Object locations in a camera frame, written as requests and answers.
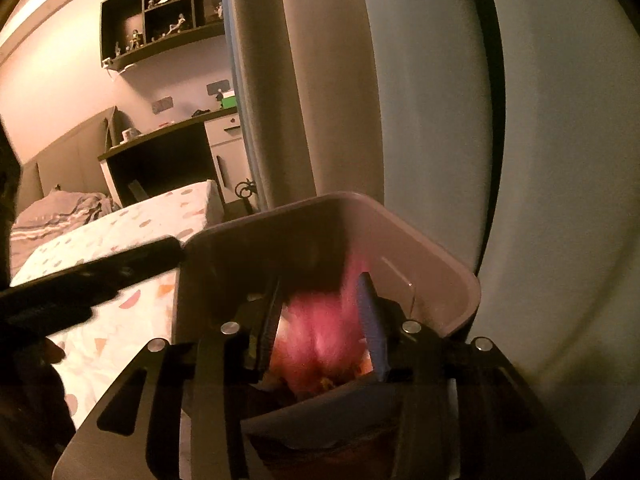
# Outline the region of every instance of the desk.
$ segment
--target desk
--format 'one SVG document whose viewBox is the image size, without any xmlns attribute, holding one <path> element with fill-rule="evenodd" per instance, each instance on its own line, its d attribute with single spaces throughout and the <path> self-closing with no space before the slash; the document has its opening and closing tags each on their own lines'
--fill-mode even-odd
<svg viewBox="0 0 640 480">
<path fill-rule="evenodd" d="M 194 182 L 215 180 L 225 203 L 230 203 L 237 199 L 229 193 L 236 180 L 250 177 L 236 108 L 140 135 L 111 148 L 98 161 L 111 196 L 123 207 L 138 202 L 130 188 L 134 181 L 153 197 Z"/>
</svg>

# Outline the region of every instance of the mattress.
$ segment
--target mattress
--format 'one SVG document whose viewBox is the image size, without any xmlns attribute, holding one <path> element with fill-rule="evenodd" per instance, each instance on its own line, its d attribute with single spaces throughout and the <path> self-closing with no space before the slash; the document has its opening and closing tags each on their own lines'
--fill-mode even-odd
<svg viewBox="0 0 640 480">
<path fill-rule="evenodd" d="M 213 181 L 192 184 L 113 212 L 40 246 L 12 285 L 73 267 L 170 235 L 186 242 L 222 221 L 222 202 Z M 177 270 L 122 290 L 94 308 L 87 323 L 50 339 L 66 358 L 54 365 L 78 428 L 140 349 L 156 337 L 171 339 Z"/>
</svg>

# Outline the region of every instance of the beige curtain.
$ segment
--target beige curtain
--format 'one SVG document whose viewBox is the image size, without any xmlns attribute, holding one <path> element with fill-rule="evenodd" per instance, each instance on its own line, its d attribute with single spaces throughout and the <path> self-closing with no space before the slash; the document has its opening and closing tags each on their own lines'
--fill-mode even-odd
<svg viewBox="0 0 640 480">
<path fill-rule="evenodd" d="M 364 0 L 226 0 L 245 143 L 266 208 L 353 190 L 383 200 Z"/>
</svg>

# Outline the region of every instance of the desk top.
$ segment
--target desk top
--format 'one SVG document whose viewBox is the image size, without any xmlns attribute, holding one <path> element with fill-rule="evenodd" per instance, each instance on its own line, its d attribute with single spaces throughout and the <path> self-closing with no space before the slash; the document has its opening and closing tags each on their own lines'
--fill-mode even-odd
<svg viewBox="0 0 640 480">
<path fill-rule="evenodd" d="M 185 121 L 180 121 L 179 123 L 169 124 L 164 128 L 160 128 L 159 130 L 155 130 L 149 132 L 148 134 L 142 134 L 137 136 L 135 139 L 128 140 L 127 142 L 123 142 L 122 144 L 117 145 L 115 148 L 111 148 L 108 152 L 103 153 L 98 156 L 98 160 L 107 160 L 108 158 L 117 155 L 118 153 L 124 152 L 133 146 L 137 146 L 142 144 L 143 142 L 147 142 L 148 140 L 155 139 L 156 137 L 163 136 L 164 134 L 168 134 L 174 132 L 176 130 L 181 130 L 187 126 L 191 126 L 192 124 L 204 123 L 206 121 L 210 121 L 212 119 L 217 119 L 219 117 L 224 117 L 227 115 L 237 114 L 238 108 L 222 108 L 220 110 L 216 110 L 214 112 L 208 112 L 206 114 L 201 114 L 191 119 L 187 119 Z"/>
</svg>

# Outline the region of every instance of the pink object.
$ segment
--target pink object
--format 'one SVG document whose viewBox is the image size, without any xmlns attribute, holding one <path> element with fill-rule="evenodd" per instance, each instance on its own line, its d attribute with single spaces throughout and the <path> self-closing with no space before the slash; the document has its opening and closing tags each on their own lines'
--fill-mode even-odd
<svg viewBox="0 0 640 480">
<path fill-rule="evenodd" d="M 364 270 L 363 261 L 351 255 L 338 293 L 297 294 L 284 309 L 270 371 L 299 398 L 358 375 L 367 350 L 356 302 L 357 279 Z"/>
</svg>

